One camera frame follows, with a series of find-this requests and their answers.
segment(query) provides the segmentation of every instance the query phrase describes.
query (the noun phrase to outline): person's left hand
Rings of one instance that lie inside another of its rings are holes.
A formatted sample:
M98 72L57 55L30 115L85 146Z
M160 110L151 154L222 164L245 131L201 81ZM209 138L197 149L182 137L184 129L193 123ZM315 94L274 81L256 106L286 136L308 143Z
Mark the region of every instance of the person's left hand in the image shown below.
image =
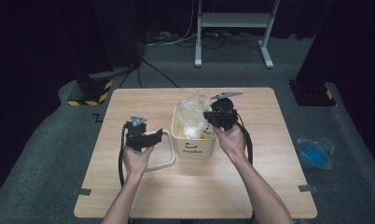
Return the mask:
M123 161L126 165L127 175L143 175L149 162L150 154L155 146L148 147L145 151L135 151L130 147L126 147L124 151Z

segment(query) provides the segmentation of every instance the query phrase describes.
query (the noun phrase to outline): hand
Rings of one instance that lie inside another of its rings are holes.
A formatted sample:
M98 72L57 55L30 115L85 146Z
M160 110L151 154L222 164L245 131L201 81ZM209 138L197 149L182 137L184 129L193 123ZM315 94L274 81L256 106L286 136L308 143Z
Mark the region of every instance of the hand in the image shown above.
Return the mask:
M239 158L246 158L244 150L246 148L245 138L241 128L234 124L230 130L224 132L220 128L214 127L214 132L219 139L219 145L222 150L229 156L232 162Z
M135 151L130 147L126 147L124 151L123 161L126 165L127 175L142 176L147 168L150 154L155 146L148 147L145 151Z

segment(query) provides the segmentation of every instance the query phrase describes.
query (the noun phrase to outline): clear plastic bag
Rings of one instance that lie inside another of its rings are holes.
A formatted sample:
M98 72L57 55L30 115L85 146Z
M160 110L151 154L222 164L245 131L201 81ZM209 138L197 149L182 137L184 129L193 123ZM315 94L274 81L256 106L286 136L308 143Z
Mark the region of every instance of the clear plastic bag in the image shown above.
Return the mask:
M213 138L212 125L204 118L203 112L211 110L209 97L195 92L176 105L176 116L184 125L184 135L190 139Z
M305 167L332 169L334 145L328 139L300 138L297 152L301 165Z

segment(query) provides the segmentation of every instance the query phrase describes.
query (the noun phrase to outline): forearm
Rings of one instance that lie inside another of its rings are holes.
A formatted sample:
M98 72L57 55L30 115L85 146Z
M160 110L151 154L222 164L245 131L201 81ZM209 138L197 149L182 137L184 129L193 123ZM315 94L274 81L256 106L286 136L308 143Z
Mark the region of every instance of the forearm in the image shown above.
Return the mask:
M285 204L247 158L234 158L259 223L293 223Z
M121 188L118 196L107 211L103 223L125 224L128 222L132 210L132 203L141 182L141 178L141 175L127 176L123 188Z

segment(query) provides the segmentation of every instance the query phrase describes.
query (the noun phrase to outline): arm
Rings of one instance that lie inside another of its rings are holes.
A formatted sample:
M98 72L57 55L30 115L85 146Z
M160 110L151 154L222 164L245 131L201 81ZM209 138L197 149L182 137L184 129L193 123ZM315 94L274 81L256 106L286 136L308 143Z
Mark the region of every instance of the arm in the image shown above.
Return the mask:
M219 144L240 174L259 223L293 223L283 201L244 155L245 139L236 124L223 132L214 127Z
M127 223L130 211L132 210L132 202L145 173L150 153L154 147L148 147L144 152L137 152L127 147L123 160L127 169L127 177L118 196L113 201L109 210L106 212L103 223Z

